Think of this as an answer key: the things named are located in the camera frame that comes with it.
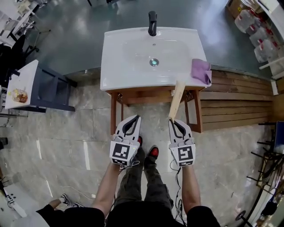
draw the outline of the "sink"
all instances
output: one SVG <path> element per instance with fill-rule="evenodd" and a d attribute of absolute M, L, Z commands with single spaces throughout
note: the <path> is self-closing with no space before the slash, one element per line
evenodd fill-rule
<path fill-rule="evenodd" d="M 191 77 L 192 59 L 206 61 L 197 30 L 158 27 L 130 28 L 105 33 L 101 90 L 143 86 L 174 86 L 177 78 L 187 86 L 202 86 Z"/>

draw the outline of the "purple cloth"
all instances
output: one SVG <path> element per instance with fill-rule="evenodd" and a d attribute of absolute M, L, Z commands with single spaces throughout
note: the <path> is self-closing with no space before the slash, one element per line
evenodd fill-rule
<path fill-rule="evenodd" d="M 192 59 L 191 76 L 203 83 L 210 85 L 212 81 L 211 65 L 200 59 Z"/>

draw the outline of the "black faucet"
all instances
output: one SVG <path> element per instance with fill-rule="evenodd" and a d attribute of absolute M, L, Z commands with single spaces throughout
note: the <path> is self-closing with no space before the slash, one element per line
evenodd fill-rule
<path fill-rule="evenodd" d="M 149 30 L 148 33 L 150 36 L 157 35 L 157 14 L 155 11 L 149 12 Z"/>

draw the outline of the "shoe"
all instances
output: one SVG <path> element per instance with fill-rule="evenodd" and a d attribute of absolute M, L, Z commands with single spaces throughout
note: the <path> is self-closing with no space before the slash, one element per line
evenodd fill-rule
<path fill-rule="evenodd" d="M 159 148 L 156 145 L 153 145 L 148 153 L 148 156 L 151 156 L 157 160 L 159 156 Z"/>
<path fill-rule="evenodd" d="M 73 203 L 72 207 L 84 207 L 83 205 L 79 204 L 79 203 Z"/>
<path fill-rule="evenodd" d="M 142 147 L 142 143 L 143 143 L 142 136 L 139 136 L 139 137 L 138 137 L 138 142 L 140 143 L 140 147 Z"/>
<path fill-rule="evenodd" d="M 71 202 L 70 200 L 68 199 L 67 195 L 66 194 L 62 194 L 61 195 L 61 198 L 63 198 L 65 201 L 63 202 L 65 205 L 67 206 L 70 206 L 71 205 Z"/>

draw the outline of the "dark chair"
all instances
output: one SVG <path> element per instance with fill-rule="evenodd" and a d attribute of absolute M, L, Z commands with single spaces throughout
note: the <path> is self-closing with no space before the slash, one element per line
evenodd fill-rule
<path fill-rule="evenodd" d="M 33 51 L 39 51 L 37 47 L 29 46 L 24 52 L 26 36 L 22 35 L 12 48 L 1 45 L 0 47 L 0 85 L 8 87 L 9 78 L 15 70 L 26 65 L 27 57 Z"/>

